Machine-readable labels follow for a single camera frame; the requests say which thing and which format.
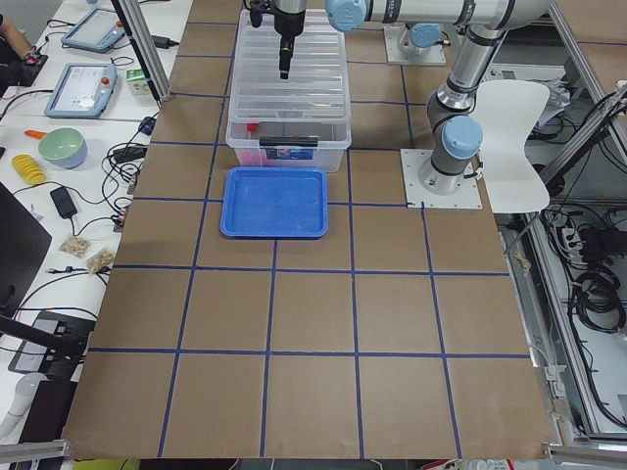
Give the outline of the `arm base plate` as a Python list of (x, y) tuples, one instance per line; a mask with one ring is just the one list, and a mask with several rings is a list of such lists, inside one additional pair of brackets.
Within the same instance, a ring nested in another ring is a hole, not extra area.
[(443, 30), (438, 23), (385, 26), (387, 62), (442, 67), (446, 63)]
[(402, 149), (401, 161), (407, 206), (414, 209), (481, 210), (482, 203), (472, 164), (448, 176), (431, 162), (431, 150)]

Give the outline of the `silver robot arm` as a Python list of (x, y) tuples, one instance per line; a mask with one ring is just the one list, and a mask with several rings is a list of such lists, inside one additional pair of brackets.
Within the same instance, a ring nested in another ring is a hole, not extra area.
[(327, 1), (330, 24), (349, 32), (366, 22), (438, 23), (466, 27), (465, 37), (447, 77), (427, 102), (434, 137), (430, 160), (418, 174), (429, 192), (457, 191), (469, 161), (483, 139), (480, 124), (468, 114), (481, 78), (506, 33), (540, 18), (547, 1)]

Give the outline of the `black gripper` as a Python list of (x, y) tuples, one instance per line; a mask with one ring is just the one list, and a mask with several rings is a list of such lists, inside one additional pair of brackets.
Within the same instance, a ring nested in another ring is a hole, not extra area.
[(279, 76), (288, 79), (294, 43), (304, 29), (306, 0), (275, 0), (274, 29), (281, 36), (279, 47)]

